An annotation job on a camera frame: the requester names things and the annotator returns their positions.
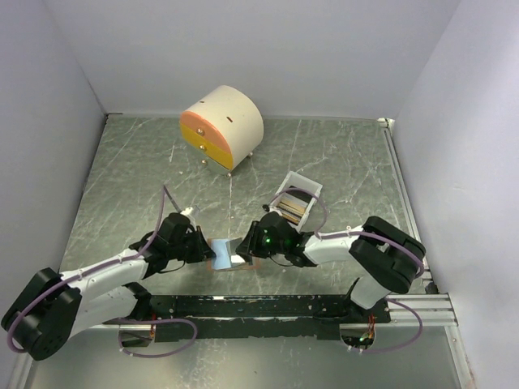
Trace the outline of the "white plastic card bin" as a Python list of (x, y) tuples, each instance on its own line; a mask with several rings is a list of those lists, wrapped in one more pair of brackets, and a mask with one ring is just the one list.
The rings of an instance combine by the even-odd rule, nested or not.
[(318, 203), (323, 186), (294, 171), (289, 171), (268, 209), (278, 213), (298, 232), (307, 222), (310, 211)]

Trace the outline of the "pink leather card holder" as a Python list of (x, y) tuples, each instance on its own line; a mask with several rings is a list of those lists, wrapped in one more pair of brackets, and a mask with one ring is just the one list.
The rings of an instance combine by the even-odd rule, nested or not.
[(230, 262), (230, 256), (235, 253), (236, 247), (241, 243), (241, 238), (235, 239), (211, 239), (209, 244), (216, 253), (216, 258), (210, 260), (208, 269), (211, 271), (245, 271), (255, 270), (259, 267), (256, 259), (245, 259), (247, 262), (243, 265), (233, 267)]

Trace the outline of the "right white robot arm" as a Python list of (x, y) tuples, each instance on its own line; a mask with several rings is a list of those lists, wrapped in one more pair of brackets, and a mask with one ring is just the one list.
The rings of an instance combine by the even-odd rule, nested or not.
[(406, 294), (424, 272), (425, 246), (378, 216), (335, 233), (299, 232), (275, 212), (253, 221), (236, 247), (245, 260), (282, 255), (295, 267), (318, 267), (354, 259), (366, 272), (354, 282), (345, 316), (356, 323), (390, 293)]

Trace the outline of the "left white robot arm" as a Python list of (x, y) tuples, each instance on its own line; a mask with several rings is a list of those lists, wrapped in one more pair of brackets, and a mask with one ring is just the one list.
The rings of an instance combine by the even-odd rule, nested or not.
[(202, 263), (215, 256), (195, 222), (197, 213), (194, 207), (172, 212), (158, 229), (93, 265), (37, 272), (2, 318), (8, 347), (42, 361), (72, 336), (97, 324), (147, 320), (151, 295), (142, 280), (168, 273), (174, 260)]

